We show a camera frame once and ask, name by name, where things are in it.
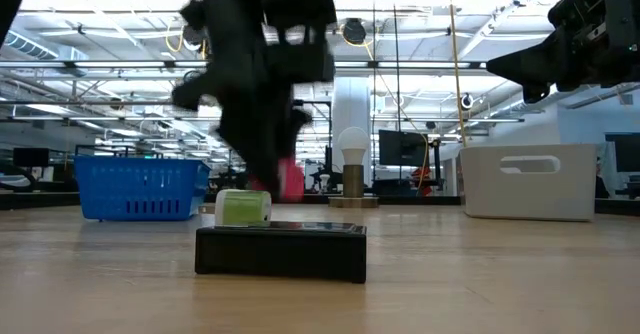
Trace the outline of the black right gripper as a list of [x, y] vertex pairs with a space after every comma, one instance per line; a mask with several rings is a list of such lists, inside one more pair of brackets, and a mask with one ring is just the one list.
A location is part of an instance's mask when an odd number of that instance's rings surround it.
[[555, 86], [571, 91], [587, 75], [595, 41], [588, 33], [602, 22], [596, 5], [601, 0], [559, 0], [547, 18], [553, 32], [540, 44], [491, 59], [486, 69], [522, 85], [523, 100], [533, 104]]

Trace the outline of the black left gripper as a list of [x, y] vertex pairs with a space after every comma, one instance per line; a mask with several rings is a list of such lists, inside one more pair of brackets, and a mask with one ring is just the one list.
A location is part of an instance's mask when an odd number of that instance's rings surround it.
[[284, 30], [277, 34], [276, 44], [208, 62], [203, 73], [172, 91], [172, 104], [191, 111], [198, 109], [205, 95], [220, 100], [217, 133], [244, 160], [249, 174], [273, 194], [280, 189], [278, 162], [295, 155], [297, 137], [312, 116], [306, 111], [291, 112], [288, 94], [254, 95], [293, 84], [331, 82], [335, 76], [335, 60], [323, 28], [305, 26], [297, 44], [287, 40]]

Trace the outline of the pink cube wall charger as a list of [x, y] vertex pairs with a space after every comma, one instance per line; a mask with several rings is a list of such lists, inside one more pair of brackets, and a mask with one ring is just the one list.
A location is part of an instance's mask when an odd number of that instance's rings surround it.
[[296, 165], [293, 158], [282, 158], [278, 162], [278, 175], [280, 180], [279, 192], [273, 194], [252, 175], [249, 176], [249, 189], [268, 194], [272, 203], [274, 202], [300, 202], [304, 196], [304, 172]]

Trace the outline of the green white wall charger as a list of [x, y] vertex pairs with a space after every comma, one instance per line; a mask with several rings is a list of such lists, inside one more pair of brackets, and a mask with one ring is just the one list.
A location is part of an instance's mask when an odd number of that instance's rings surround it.
[[266, 191], [224, 189], [216, 196], [215, 225], [244, 226], [271, 218], [272, 198]]

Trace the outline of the black rectangular box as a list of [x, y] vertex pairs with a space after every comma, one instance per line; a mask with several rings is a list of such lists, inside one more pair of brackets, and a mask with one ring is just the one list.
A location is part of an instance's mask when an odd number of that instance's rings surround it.
[[314, 278], [363, 284], [367, 228], [341, 222], [267, 221], [196, 231], [198, 274]]

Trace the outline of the white light bulb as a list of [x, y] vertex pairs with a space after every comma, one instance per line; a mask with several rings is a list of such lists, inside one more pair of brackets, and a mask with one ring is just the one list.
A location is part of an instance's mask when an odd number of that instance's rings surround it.
[[362, 128], [349, 127], [340, 133], [337, 146], [342, 152], [345, 165], [362, 165], [370, 148], [370, 137]]

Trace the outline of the white column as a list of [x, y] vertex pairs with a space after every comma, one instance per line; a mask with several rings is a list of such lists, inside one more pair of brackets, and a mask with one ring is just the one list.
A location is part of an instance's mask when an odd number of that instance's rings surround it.
[[344, 159], [338, 145], [340, 134], [358, 127], [371, 136], [371, 88], [368, 77], [336, 77], [332, 96], [332, 165], [342, 170]]

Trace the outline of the brass lamp base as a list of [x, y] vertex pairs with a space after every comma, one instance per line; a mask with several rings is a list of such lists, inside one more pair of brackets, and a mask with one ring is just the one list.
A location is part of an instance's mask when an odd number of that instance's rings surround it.
[[329, 206], [342, 209], [373, 209], [379, 207], [378, 198], [364, 195], [364, 166], [343, 166], [343, 194], [329, 198]]

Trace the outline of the black monitor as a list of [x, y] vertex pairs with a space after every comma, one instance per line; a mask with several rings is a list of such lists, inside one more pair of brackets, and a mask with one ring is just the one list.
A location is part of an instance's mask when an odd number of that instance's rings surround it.
[[420, 133], [380, 130], [379, 163], [421, 167], [428, 161], [427, 142]]
[[640, 172], [640, 133], [606, 134], [605, 140], [614, 144], [618, 172]]

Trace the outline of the white plastic storage bin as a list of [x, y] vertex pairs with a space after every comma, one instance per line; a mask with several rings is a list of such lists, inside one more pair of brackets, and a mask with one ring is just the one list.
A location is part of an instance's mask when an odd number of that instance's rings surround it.
[[473, 146], [460, 150], [464, 212], [473, 218], [591, 222], [593, 144]]

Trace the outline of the blue plastic slotted basket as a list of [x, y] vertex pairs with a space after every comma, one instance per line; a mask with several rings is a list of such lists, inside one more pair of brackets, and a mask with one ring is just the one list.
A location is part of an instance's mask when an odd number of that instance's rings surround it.
[[210, 168], [200, 160], [77, 156], [83, 216], [99, 221], [183, 221], [204, 202]]

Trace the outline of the red object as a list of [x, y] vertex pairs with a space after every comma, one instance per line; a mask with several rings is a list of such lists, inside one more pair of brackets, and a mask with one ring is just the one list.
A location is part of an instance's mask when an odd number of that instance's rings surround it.
[[430, 169], [428, 167], [419, 167], [411, 173], [412, 180], [417, 189], [417, 196], [425, 197], [431, 194], [432, 189], [430, 182]]

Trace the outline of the black stand frame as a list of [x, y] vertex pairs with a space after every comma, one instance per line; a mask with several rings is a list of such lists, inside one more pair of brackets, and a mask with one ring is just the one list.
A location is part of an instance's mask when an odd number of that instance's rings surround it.
[[327, 100], [295, 99], [293, 108], [304, 112], [308, 121], [296, 137], [296, 159], [316, 162], [322, 174], [333, 172], [333, 111]]

